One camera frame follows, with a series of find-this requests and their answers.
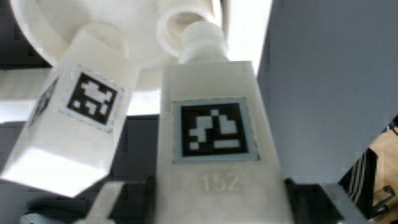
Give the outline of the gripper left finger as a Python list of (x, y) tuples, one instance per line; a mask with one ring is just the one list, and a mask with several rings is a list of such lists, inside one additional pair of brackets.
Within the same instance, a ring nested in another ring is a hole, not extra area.
[(108, 181), (85, 214), (34, 205), (18, 224), (153, 224), (156, 180)]

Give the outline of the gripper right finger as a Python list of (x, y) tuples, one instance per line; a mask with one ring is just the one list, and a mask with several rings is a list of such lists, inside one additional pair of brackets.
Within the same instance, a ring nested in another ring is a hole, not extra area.
[(373, 181), (359, 184), (353, 196), (348, 185), (302, 184), (284, 180), (295, 224), (369, 224), (373, 216)]

